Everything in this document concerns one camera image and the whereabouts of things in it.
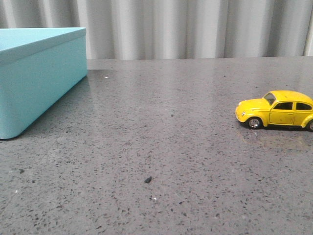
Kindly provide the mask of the small black debris chip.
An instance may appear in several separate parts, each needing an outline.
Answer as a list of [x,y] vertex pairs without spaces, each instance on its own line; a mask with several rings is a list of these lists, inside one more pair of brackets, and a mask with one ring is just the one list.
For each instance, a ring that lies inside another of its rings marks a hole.
[[152,177],[150,176],[150,177],[148,177],[147,179],[145,179],[145,181],[144,181],[144,183],[150,183],[151,182],[151,180],[152,180]]

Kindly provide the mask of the light blue storage box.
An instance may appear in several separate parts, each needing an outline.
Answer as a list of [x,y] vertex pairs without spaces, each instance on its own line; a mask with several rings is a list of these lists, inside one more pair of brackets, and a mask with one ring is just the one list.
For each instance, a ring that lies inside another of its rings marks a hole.
[[87,73],[85,28],[1,29],[1,139],[21,134]]

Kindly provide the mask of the yellow toy beetle car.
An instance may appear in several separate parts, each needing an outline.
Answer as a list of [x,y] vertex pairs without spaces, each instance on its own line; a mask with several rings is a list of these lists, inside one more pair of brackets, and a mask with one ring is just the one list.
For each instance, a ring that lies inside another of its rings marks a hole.
[[250,129],[269,125],[313,130],[313,99],[296,91],[270,91],[262,98],[239,102],[235,116]]

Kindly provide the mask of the white pleated curtain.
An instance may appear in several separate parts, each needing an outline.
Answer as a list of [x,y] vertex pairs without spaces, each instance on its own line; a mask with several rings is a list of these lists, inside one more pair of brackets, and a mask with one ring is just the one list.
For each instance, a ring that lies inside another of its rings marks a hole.
[[84,27],[89,59],[313,53],[310,0],[3,0],[0,25]]

